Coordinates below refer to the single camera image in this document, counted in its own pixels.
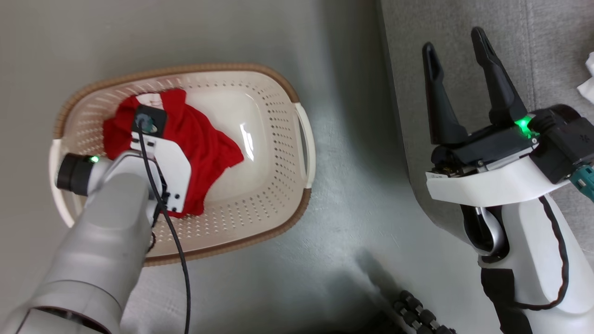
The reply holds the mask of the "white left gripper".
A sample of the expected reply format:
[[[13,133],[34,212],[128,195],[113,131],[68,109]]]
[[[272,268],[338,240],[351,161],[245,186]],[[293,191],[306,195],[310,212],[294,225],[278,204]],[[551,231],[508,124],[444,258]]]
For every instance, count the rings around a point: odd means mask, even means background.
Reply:
[[[151,176],[166,209],[182,213],[192,168],[180,146],[170,140],[143,135]]]

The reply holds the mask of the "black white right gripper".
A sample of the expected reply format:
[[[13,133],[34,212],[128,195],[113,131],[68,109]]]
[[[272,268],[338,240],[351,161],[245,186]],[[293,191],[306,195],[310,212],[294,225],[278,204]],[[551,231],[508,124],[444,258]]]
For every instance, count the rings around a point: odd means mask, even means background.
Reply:
[[[473,207],[492,207],[536,199],[569,183],[564,177],[551,182],[531,159],[539,135],[527,122],[528,115],[503,63],[486,32],[471,30],[477,63],[484,71],[490,98],[488,126],[468,136],[448,99],[444,71],[435,47],[422,47],[429,136],[438,145],[432,152],[433,169],[426,186],[433,199]]]

